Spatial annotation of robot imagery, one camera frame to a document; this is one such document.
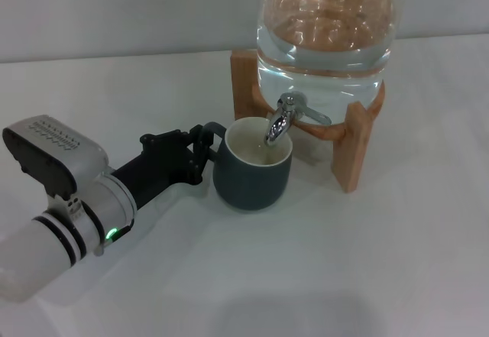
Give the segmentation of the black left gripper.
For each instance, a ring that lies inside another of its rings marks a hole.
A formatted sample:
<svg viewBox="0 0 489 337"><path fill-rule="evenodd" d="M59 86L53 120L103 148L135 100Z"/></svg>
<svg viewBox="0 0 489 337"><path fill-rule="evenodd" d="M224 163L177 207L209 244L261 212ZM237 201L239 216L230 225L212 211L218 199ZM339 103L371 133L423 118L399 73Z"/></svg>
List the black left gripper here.
<svg viewBox="0 0 489 337"><path fill-rule="evenodd" d="M209 159L205 136L202 125L188 132L145 134L140 138L141 154L115 170L112 176L128 189L138 209L176 183L198 185Z"/></svg>

